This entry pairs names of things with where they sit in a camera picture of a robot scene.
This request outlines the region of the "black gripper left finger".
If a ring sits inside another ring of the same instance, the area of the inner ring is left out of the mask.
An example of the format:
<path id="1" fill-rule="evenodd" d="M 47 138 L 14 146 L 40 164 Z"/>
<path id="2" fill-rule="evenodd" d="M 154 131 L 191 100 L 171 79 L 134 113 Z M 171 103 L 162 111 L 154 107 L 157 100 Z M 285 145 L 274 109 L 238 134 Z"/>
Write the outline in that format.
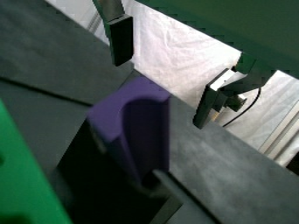
<path id="1" fill-rule="evenodd" d="M 92 0 L 103 19 L 114 65 L 134 56 L 134 18 L 126 14 L 122 0 Z"/>

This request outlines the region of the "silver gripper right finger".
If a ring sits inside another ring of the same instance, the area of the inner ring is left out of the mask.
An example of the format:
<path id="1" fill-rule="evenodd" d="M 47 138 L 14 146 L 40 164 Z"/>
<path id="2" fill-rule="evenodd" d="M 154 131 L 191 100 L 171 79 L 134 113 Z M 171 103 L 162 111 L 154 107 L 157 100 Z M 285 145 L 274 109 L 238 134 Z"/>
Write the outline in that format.
<path id="1" fill-rule="evenodd" d="M 211 111 L 219 113 L 225 107 L 238 112 L 246 102 L 241 95 L 261 89 L 275 71 L 263 60 L 242 53 L 237 65 L 226 68 L 206 85 L 193 124 L 202 129 L 211 120 Z"/>

